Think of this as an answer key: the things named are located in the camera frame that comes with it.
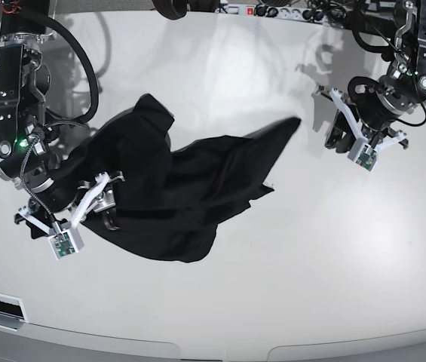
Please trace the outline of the white power strip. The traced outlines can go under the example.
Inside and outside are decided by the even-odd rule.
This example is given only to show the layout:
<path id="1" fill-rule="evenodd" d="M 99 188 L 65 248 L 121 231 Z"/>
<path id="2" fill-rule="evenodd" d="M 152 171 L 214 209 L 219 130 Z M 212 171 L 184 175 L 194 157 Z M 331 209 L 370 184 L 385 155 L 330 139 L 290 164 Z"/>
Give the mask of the white power strip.
<path id="1" fill-rule="evenodd" d="M 256 5 L 220 2 L 216 14 L 231 14 L 247 17 L 265 17 L 279 20 L 291 20 L 304 23 L 332 25 L 327 15 L 319 11 L 312 12 L 309 8 L 297 8 L 291 5 L 274 7 L 263 3 Z"/>

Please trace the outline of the black t-shirt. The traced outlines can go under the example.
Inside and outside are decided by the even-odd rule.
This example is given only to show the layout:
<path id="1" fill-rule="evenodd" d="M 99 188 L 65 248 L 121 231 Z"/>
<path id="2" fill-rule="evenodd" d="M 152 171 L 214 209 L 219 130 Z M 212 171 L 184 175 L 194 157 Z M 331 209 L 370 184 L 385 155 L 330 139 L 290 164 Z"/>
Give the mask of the black t-shirt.
<path id="1" fill-rule="evenodd" d="M 77 183 L 121 171 L 113 185 L 119 230 L 101 215 L 84 225 L 129 253 L 159 261 L 197 262 L 211 250 L 220 223 L 267 195 L 265 184 L 301 121 L 289 117 L 244 137 L 196 140 L 172 151 L 172 114 L 151 94 L 73 149 L 63 166 Z"/>

